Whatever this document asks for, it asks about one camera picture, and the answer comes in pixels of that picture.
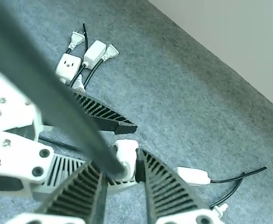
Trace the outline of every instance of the electrical outlet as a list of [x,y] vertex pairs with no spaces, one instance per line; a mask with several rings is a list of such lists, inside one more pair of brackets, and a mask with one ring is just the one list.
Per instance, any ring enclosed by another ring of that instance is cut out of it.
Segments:
[[60,62],[57,64],[56,74],[61,79],[65,80],[64,83],[69,84],[78,72],[80,64],[80,57],[65,53],[61,57]]

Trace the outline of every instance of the ribbed gripper pad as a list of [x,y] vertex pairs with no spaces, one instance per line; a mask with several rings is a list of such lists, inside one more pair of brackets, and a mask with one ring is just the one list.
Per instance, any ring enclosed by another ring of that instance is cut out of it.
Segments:
[[83,111],[94,118],[100,130],[113,131],[115,134],[134,133],[137,130],[137,126],[131,121],[99,100],[77,92],[73,94]]
[[102,224],[108,182],[92,164],[82,164],[42,203],[36,213],[73,216]]
[[178,174],[146,151],[143,154],[148,223],[159,217],[207,208]]

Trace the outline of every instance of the gray carpet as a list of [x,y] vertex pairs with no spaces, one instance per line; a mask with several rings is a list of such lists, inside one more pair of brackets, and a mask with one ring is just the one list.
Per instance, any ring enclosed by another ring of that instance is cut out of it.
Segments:
[[[102,133],[112,144],[131,138],[170,167],[224,179],[267,166],[245,179],[227,203],[227,224],[273,223],[273,105],[146,0],[6,0],[54,68],[72,30],[85,22],[90,43],[116,46],[87,92],[138,124],[135,134]],[[73,54],[82,56],[84,46]],[[61,131],[49,134],[71,143]],[[57,153],[80,157],[60,148]],[[233,184],[196,188],[207,203]],[[0,196],[0,224],[38,206]],[[105,223],[146,223],[142,186],[108,198]]]

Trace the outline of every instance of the black cable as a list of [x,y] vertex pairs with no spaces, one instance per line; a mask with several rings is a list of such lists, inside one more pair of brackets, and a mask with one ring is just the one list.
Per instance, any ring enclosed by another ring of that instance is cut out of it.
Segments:
[[263,167],[263,168],[260,168],[260,169],[257,169],[257,170],[254,170],[252,172],[249,172],[249,173],[246,173],[246,174],[243,174],[243,175],[240,175],[238,177],[234,177],[234,178],[231,178],[231,179],[226,179],[226,180],[222,180],[222,181],[214,181],[214,180],[211,180],[210,182],[211,183],[228,183],[228,182],[232,182],[232,181],[237,181],[237,180],[240,180],[240,179],[243,179],[247,176],[251,176],[253,174],[257,174],[263,170],[266,170],[267,167]]
[[124,167],[109,149],[93,120],[55,75],[17,20],[0,1],[0,72],[64,131],[109,178],[121,179]]
[[222,205],[222,203],[224,203],[228,198],[230,198],[230,197],[235,193],[235,191],[239,188],[239,186],[240,186],[240,184],[241,184],[241,182],[242,182],[243,180],[244,180],[243,178],[240,179],[240,180],[238,180],[237,183],[236,183],[236,185],[234,186],[234,188],[233,188],[226,196],[224,196],[223,198],[221,198],[221,199],[218,200],[217,202],[211,204],[211,205],[209,206],[209,209],[213,209],[213,207],[215,207],[215,206],[220,206],[220,205]]
[[76,73],[76,75],[73,77],[73,79],[71,80],[70,84],[69,84],[69,87],[72,88],[76,79],[79,77],[79,75],[81,74],[82,70],[85,69],[85,65],[83,65],[80,70]]
[[103,63],[103,60],[100,59],[100,61],[98,61],[98,63],[94,66],[94,68],[91,70],[90,74],[88,75],[88,77],[86,78],[85,82],[84,82],[84,87],[86,89],[86,86],[89,84],[92,76],[94,75],[94,73],[96,72],[96,70],[98,69],[98,67]]
[[86,25],[85,23],[82,24],[82,27],[84,29],[83,35],[85,36],[85,41],[86,41],[86,51],[89,49],[89,42],[88,42],[88,35],[86,33]]
[[67,51],[65,52],[66,54],[69,54],[71,52],[71,49],[68,48]]
[[81,151],[81,150],[80,150],[78,147],[76,147],[76,146],[68,145],[68,144],[63,143],[63,142],[61,142],[61,141],[57,141],[57,140],[54,140],[54,139],[50,139],[50,138],[47,138],[47,137],[45,137],[45,136],[39,135],[39,140],[46,141],[46,142],[48,142],[48,143],[50,143],[50,144],[54,144],[54,145],[56,145],[56,146],[60,146],[60,147],[63,147],[63,148],[66,148],[66,149],[70,149],[70,150],[73,150],[73,151],[78,151],[78,152]]

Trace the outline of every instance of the white wall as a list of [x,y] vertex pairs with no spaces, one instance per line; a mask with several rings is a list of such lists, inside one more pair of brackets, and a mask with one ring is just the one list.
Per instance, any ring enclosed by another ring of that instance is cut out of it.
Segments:
[[273,103],[273,0],[149,0]]

